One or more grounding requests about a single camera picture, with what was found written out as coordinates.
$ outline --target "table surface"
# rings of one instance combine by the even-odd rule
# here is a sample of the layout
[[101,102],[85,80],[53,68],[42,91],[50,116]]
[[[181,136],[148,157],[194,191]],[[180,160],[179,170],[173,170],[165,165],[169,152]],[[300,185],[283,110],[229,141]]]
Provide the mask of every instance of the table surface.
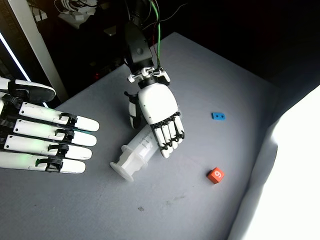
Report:
[[[134,182],[110,167],[138,133],[130,127],[124,91],[139,88],[126,81],[129,69],[119,67],[58,107],[100,123],[84,173],[0,169],[2,240],[226,238],[277,89],[177,33],[161,41],[161,50],[182,111],[184,142],[169,159],[156,152]],[[212,112],[226,120],[213,120]],[[216,185],[206,177],[215,167],[225,173]]]

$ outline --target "orange cube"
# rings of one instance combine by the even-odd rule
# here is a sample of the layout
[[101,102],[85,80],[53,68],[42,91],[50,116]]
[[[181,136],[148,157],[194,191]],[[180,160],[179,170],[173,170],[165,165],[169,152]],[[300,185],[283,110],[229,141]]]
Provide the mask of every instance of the orange cube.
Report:
[[214,168],[209,174],[208,174],[208,179],[211,180],[214,184],[219,183],[223,178],[225,174],[223,171],[221,171],[219,168]]

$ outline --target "white light strip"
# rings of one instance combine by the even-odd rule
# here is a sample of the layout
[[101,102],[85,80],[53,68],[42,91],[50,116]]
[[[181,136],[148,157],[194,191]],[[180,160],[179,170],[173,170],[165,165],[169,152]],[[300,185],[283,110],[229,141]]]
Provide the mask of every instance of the white light strip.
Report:
[[[18,61],[18,59],[16,58],[14,52],[11,50],[11,48],[9,47],[7,41],[5,40],[4,36],[2,36],[1,32],[0,32],[0,40],[2,41],[3,45],[5,46],[6,50],[9,52],[10,56],[12,57],[13,61],[15,62],[15,64],[18,66],[18,68],[20,69],[20,71],[22,72],[23,76],[25,77],[25,79],[28,82],[31,82],[30,78],[28,77],[26,71],[23,69],[23,67],[21,66],[20,62]],[[43,102],[42,103],[46,108],[48,108],[48,105]]]

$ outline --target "white robotic hand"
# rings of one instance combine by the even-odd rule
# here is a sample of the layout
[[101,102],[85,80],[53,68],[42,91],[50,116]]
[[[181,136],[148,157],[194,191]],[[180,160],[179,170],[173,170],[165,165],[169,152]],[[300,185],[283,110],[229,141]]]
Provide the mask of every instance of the white robotic hand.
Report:
[[97,131],[99,123],[35,105],[55,95],[53,88],[39,83],[0,77],[0,168],[85,171],[85,163],[77,160],[90,159],[92,152],[82,146],[94,146],[97,139],[78,130]]
[[138,75],[130,75],[132,83],[139,79],[141,90],[129,97],[131,126],[136,129],[141,122],[141,115],[150,125],[162,155],[168,158],[185,138],[185,130],[178,112],[178,105],[173,93],[166,86],[170,78],[162,68],[143,68]]

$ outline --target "green wire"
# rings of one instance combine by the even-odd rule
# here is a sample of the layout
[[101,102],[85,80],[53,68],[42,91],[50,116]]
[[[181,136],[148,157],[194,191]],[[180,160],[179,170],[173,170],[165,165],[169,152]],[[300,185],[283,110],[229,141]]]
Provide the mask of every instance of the green wire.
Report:
[[[155,16],[156,16],[156,20],[159,21],[159,14],[158,14],[158,10],[154,4],[154,2],[152,0],[150,0],[152,8],[154,10]],[[160,38],[161,38],[161,28],[160,28],[160,22],[158,23],[158,46],[157,46],[157,55],[158,55],[158,61],[160,59]]]

